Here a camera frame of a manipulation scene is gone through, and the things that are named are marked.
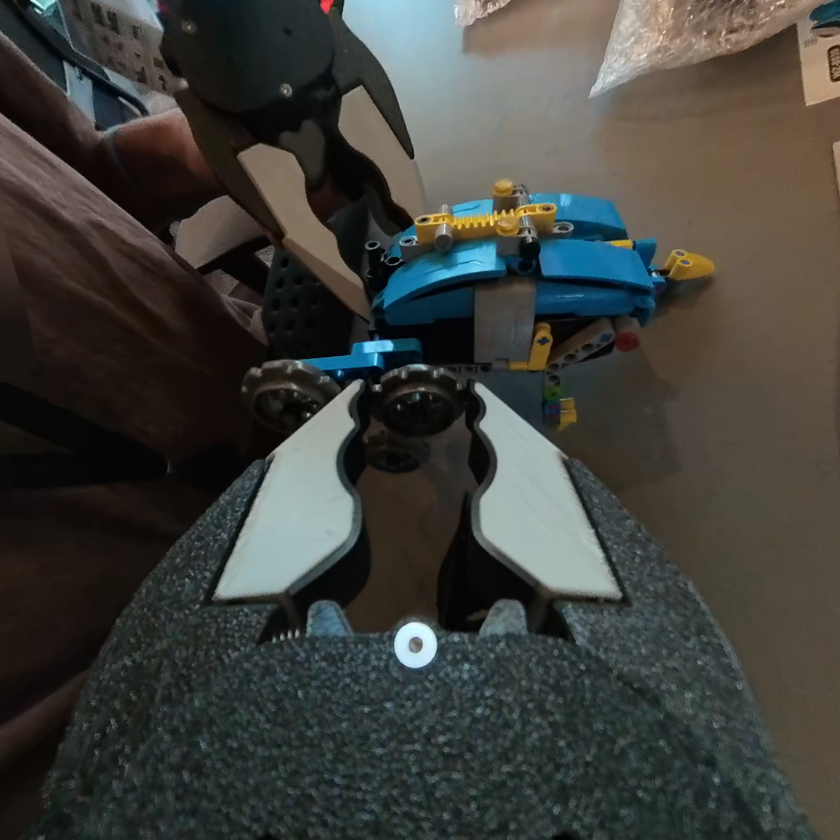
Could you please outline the small bubble wrap bag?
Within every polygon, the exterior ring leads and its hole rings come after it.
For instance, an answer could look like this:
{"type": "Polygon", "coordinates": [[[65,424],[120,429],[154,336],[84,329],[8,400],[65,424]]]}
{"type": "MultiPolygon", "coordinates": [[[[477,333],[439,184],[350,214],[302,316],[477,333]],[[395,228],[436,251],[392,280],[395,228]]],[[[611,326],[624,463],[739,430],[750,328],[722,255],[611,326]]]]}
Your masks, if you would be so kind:
{"type": "Polygon", "coordinates": [[[455,22],[466,28],[508,7],[513,1],[454,1],[455,22]]]}

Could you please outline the person's brown shirt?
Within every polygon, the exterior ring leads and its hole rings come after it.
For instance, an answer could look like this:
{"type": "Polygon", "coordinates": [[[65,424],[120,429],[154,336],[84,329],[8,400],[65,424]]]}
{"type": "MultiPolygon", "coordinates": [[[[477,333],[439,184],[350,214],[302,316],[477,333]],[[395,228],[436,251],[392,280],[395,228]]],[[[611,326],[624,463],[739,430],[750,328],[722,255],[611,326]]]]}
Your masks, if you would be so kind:
{"type": "Polygon", "coordinates": [[[2,276],[36,388],[165,457],[145,481],[2,493],[2,726],[82,674],[163,554],[241,471],[257,309],[159,233],[220,195],[184,114],[95,129],[2,35],[2,276]]]}

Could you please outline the blue sticker sheet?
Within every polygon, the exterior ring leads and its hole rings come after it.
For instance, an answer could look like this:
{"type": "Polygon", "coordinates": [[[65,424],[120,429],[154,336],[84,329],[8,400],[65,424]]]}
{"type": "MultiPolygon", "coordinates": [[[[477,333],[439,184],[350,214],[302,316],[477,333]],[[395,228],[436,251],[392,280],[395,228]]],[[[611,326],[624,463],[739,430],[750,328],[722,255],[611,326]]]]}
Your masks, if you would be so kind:
{"type": "Polygon", "coordinates": [[[839,1],[815,7],[797,25],[806,106],[839,97],[839,1]]]}

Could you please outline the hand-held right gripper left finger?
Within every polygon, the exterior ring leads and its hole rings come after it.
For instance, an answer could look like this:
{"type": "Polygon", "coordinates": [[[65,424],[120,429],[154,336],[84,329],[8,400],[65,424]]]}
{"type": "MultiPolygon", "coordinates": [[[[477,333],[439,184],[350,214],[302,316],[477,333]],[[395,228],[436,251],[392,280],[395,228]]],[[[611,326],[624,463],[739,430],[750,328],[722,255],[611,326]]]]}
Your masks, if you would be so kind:
{"type": "Polygon", "coordinates": [[[362,380],[349,384],[272,452],[213,603],[295,595],[358,542],[362,505],[348,458],[362,431],[358,403],[366,389],[362,380]]]}

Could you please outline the large bubble wrap bag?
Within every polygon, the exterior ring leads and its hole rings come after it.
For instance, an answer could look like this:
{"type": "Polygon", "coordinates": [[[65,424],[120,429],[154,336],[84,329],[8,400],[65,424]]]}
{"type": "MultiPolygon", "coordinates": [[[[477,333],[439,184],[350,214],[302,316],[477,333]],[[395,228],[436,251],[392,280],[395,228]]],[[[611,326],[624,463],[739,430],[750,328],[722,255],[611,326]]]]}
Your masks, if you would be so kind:
{"type": "Polygon", "coordinates": [[[821,1],[621,1],[590,98],[653,71],[750,49],[821,1]]]}

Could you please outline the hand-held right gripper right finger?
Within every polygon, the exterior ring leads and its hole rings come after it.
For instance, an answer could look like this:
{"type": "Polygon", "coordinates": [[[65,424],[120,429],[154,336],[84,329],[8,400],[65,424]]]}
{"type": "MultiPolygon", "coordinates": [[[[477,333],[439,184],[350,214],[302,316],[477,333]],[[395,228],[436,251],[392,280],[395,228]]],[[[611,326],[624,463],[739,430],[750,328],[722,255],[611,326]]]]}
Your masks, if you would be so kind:
{"type": "Polygon", "coordinates": [[[465,423],[477,544],[553,599],[620,602],[622,587],[561,449],[477,381],[466,386],[465,423]]]}

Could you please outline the blue beam with grey wheel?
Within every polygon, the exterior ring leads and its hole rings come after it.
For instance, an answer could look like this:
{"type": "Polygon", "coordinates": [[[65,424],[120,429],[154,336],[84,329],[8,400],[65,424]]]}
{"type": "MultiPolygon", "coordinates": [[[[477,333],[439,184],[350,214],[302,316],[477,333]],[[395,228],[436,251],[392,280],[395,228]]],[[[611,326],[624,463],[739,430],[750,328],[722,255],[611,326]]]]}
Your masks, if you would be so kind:
{"type": "Polygon", "coordinates": [[[241,394],[258,421],[286,438],[354,382],[370,387],[371,414],[383,426],[365,444],[368,463],[388,474],[419,469],[430,439],[466,408],[462,371],[426,364],[417,339],[355,343],[340,356],[271,360],[248,370],[241,394]]]}

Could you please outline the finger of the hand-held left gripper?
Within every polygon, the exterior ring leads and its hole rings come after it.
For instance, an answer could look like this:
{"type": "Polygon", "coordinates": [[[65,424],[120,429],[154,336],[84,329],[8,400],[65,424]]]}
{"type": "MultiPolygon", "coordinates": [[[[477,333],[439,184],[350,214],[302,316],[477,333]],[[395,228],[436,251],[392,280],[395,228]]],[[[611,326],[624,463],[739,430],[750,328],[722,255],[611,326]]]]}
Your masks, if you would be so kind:
{"type": "Polygon", "coordinates": [[[345,93],[339,115],[339,133],[349,146],[381,175],[394,204],[410,218],[427,210],[424,185],[411,154],[405,151],[369,92],[358,86],[345,93]]]}
{"type": "Polygon", "coordinates": [[[277,222],[283,247],[349,310],[370,319],[371,304],[362,280],[345,263],[333,232],[313,212],[295,156],[258,143],[239,152],[237,159],[277,222]]]}

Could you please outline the blue brick-built toy model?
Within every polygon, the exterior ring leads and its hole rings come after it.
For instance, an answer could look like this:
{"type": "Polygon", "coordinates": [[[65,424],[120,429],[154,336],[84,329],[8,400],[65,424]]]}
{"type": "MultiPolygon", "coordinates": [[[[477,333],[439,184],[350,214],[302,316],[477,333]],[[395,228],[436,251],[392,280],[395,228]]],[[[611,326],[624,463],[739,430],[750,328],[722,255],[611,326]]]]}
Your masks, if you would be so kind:
{"type": "Polygon", "coordinates": [[[457,375],[540,374],[543,421],[561,431],[577,420],[563,372],[637,349],[666,292],[715,273],[682,248],[658,263],[657,248],[607,200],[499,180],[365,244],[373,335],[457,375]]]}

